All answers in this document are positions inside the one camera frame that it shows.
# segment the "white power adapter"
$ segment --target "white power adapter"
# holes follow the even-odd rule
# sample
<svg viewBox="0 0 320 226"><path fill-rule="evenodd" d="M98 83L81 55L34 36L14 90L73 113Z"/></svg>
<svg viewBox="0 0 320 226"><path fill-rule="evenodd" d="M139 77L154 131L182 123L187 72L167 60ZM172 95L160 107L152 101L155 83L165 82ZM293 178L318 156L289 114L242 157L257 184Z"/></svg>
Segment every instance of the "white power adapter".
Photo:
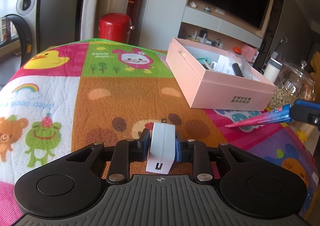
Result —
<svg viewBox="0 0 320 226"><path fill-rule="evenodd" d="M174 125L154 122L147 172L168 174L176 155Z"/></svg>

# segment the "red cylinder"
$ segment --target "red cylinder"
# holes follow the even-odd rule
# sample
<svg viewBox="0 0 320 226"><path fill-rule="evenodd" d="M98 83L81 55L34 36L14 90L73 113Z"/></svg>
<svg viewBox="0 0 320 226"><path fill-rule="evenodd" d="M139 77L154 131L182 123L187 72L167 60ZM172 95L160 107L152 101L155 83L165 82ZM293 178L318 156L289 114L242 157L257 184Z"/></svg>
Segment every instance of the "red cylinder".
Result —
<svg viewBox="0 0 320 226"><path fill-rule="evenodd" d="M99 38L128 43L132 29L131 19L126 14L106 14L99 22Z"/></svg>

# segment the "beans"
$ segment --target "beans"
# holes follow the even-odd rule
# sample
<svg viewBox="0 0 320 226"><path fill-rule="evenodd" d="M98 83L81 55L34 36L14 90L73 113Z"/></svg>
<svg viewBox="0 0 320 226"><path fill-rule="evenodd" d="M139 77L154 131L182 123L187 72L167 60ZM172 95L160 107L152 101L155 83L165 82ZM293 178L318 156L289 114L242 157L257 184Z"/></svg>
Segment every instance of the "beans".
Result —
<svg viewBox="0 0 320 226"><path fill-rule="evenodd" d="M268 106L271 109L276 109L280 106L284 106L289 103L293 104L296 100L297 100L297 97L289 94L286 90L282 90L282 89L277 88L273 92L273 97L270 100Z"/></svg>

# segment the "pink box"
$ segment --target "pink box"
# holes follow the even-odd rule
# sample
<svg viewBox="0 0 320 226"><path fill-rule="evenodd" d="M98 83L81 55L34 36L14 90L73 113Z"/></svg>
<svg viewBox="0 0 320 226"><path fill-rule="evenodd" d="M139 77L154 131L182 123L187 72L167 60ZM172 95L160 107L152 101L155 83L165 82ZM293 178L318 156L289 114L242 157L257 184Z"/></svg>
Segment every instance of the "pink box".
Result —
<svg viewBox="0 0 320 226"><path fill-rule="evenodd" d="M250 47L249 45L244 45L241 48L241 55L244 56L249 62L252 62L257 49Z"/></svg>
<svg viewBox="0 0 320 226"><path fill-rule="evenodd" d="M172 39L166 62L191 108L263 111L268 105L276 87L254 68L251 68L252 74L259 81L208 71L188 50L198 58L208 57L212 52L228 57L228 52Z"/></svg>

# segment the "play mat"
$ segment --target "play mat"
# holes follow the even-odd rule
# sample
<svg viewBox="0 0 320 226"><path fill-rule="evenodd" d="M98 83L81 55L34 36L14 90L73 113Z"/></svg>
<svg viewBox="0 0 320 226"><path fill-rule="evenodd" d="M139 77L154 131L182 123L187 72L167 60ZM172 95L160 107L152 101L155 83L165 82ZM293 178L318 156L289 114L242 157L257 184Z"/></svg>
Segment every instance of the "play mat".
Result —
<svg viewBox="0 0 320 226"><path fill-rule="evenodd" d="M211 147L229 142L298 174L308 187L300 216L308 217L318 173L291 129L281 124L226 128L260 112L189 108L165 57L92 39L48 49L12 77L0 91L1 226L21 216L13 186L23 174L96 141L111 146L139 138L161 119L185 140ZM191 168L176 164L170 173L190 174ZM145 169L146 162L130 166L131 174L146 174Z"/></svg>

